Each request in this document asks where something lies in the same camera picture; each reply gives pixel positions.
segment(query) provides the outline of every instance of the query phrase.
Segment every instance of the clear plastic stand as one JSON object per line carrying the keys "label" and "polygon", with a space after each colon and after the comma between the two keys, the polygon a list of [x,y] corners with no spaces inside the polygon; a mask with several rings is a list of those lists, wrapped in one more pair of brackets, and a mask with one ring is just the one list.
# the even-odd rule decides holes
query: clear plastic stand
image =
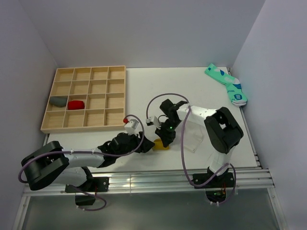
{"label": "clear plastic stand", "polygon": [[204,134],[202,127],[195,123],[186,122],[184,132],[184,148],[190,152],[195,152],[202,143]]}

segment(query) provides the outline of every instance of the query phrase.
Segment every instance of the white wall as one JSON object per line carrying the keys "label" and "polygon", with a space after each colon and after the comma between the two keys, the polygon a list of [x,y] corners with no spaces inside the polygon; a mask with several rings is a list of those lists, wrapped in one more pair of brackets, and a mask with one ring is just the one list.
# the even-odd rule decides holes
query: white wall
{"label": "white wall", "polygon": [[265,0],[20,0],[61,67],[232,66]]}
{"label": "white wall", "polygon": [[290,229],[307,228],[307,1],[266,0],[233,66]]}
{"label": "white wall", "polygon": [[17,0],[0,1],[0,229],[12,228],[21,160],[39,148],[55,62]]}

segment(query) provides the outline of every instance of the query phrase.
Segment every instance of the glass panel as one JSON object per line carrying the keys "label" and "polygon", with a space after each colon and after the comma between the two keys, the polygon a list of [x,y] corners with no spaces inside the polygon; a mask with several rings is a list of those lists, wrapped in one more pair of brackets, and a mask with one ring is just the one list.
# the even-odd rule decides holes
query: glass panel
{"label": "glass panel", "polygon": [[106,208],[86,213],[76,209],[74,196],[32,197],[23,229],[278,229],[266,189],[238,192],[220,207],[210,206],[203,191],[102,195]]}

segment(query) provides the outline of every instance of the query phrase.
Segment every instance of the yellow object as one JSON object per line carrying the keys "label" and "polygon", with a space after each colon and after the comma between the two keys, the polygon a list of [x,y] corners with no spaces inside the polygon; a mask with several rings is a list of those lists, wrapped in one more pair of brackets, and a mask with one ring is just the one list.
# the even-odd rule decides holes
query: yellow object
{"label": "yellow object", "polygon": [[169,150],[169,146],[164,148],[162,144],[162,140],[159,138],[157,140],[154,140],[153,150]]}

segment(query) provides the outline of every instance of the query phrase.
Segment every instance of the white table surface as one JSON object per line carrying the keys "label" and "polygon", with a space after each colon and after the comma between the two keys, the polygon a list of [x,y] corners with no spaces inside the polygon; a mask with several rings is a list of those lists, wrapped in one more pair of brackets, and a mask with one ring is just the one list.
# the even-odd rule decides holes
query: white table surface
{"label": "white table surface", "polygon": [[[244,125],[240,109],[232,105],[227,97],[225,86],[211,79],[204,71],[206,68],[131,68],[127,69],[126,113],[138,116],[144,123],[146,137],[153,141],[158,138],[153,126],[145,124],[145,110],[148,102],[158,94],[166,92],[180,93],[195,106],[219,109],[227,107],[244,132],[244,137],[233,152],[230,162],[235,167],[256,167],[256,160]],[[156,99],[149,108],[149,116],[161,115],[159,106],[169,98],[177,103],[181,98],[164,96]],[[116,163],[103,169],[91,168],[92,172],[141,172],[181,170],[180,130],[167,151],[133,153],[117,159]],[[57,140],[66,149],[93,149],[114,138],[119,131],[59,133],[50,134],[48,142]],[[206,131],[204,140],[195,153],[185,150],[185,162],[188,169],[205,169],[210,165],[209,158],[214,152]]]}

